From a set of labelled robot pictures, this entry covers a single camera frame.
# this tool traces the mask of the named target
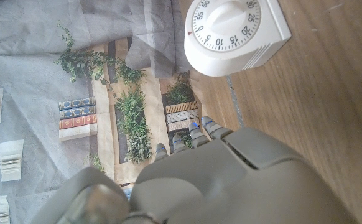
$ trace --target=leafy plant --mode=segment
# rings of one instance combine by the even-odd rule
[[[179,131],[179,132],[174,133],[174,135],[176,135],[176,134],[178,134],[181,137],[183,143],[188,148],[190,148],[190,149],[193,148],[192,138],[188,131]]]
[[[93,163],[93,167],[99,171],[105,173],[105,168],[102,167],[98,153],[89,153],[88,160]]]
[[[103,52],[87,49],[72,50],[75,40],[70,35],[69,30],[59,23],[57,26],[65,32],[65,35],[62,35],[62,40],[66,42],[67,48],[55,63],[60,64],[63,70],[71,75],[70,81],[75,82],[76,77],[87,77],[101,80],[102,84],[107,84],[108,81],[103,77],[103,65],[106,63],[112,65],[115,59]]]
[[[175,79],[166,95],[169,105],[191,102],[194,99],[191,83],[185,75],[179,75]]]
[[[122,78],[123,82],[127,85],[130,83],[138,85],[141,78],[146,76],[146,74],[140,69],[133,70],[127,67],[124,59],[116,59],[115,63],[118,66],[116,68],[116,76],[118,78]]]
[[[135,90],[130,88],[128,93],[122,93],[115,106],[123,112],[118,127],[128,136],[126,159],[137,164],[152,156],[151,138],[144,116],[144,98],[137,86]]]

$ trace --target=wooden floor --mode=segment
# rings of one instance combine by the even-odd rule
[[[191,0],[179,1],[185,18]],[[362,1],[279,0],[292,38],[231,75],[246,126],[312,162],[362,223]],[[207,114],[238,129],[225,78],[196,74]]]

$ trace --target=gray fabric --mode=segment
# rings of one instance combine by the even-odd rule
[[[28,223],[64,180],[88,165],[88,154],[97,149],[95,137],[59,141],[58,102],[92,93],[87,80],[67,82],[67,74],[52,63],[56,58],[0,56],[0,143],[24,139],[22,179],[1,182],[0,175],[0,195],[7,195],[11,223]]]
[[[133,37],[126,64],[171,77],[175,66],[177,72],[190,68],[181,48],[179,16],[176,0],[0,0],[0,143],[24,139],[22,179],[0,181],[11,223],[28,223],[97,151],[95,136],[59,141],[58,102],[92,92],[88,80],[71,83],[69,74],[53,63],[66,47],[58,21],[70,30],[75,49]]]
[[[62,52],[58,21],[70,30],[75,49],[134,37],[127,66],[152,67],[157,78],[191,68],[177,0],[2,0],[0,55]]]

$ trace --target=gray robotic hand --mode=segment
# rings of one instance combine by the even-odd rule
[[[112,180],[86,168],[64,183],[32,223],[355,223],[293,149],[251,128],[232,132],[202,119],[194,149],[173,138],[139,174],[130,201]]]

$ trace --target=book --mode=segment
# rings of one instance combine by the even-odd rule
[[[96,135],[98,132],[97,125],[98,124],[95,123],[95,124],[86,124],[74,128],[60,129],[59,141],[66,141],[66,140]]]
[[[167,124],[198,117],[198,109],[180,111],[166,115]]]
[[[166,114],[176,113],[185,110],[194,110],[198,109],[198,103],[196,101],[180,103],[177,105],[166,106]]]
[[[1,182],[20,180],[24,140],[0,143]]]
[[[84,106],[79,108],[72,108],[69,110],[59,111],[59,119],[77,118],[84,115],[95,114],[95,106]]]
[[[187,119],[187,120],[183,120],[183,121],[177,121],[177,122],[173,122],[173,123],[169,123],[167,125],[167,129],[170,131],[175,131],[175,130],[179,130],[179,129],[184,129],[189,127],[189,124],[191,123],[199,123],[199,118],[193,118],[193,119]]]
[[[96,115],[86,115],[78,118],[70,118],[59,121],[59,129],[66,129],[72,127],[78,127],[86,124],[94,124],[96,123]]]
[[[68,110],[72,108],[77,108],[81,106],[94,106],[95,105],[95,97],[88,97],[84,99],[78,100],[68,100],[59,103],[59,110]]]
[[[7,195],[0,195],[0,224],[9,224]]]

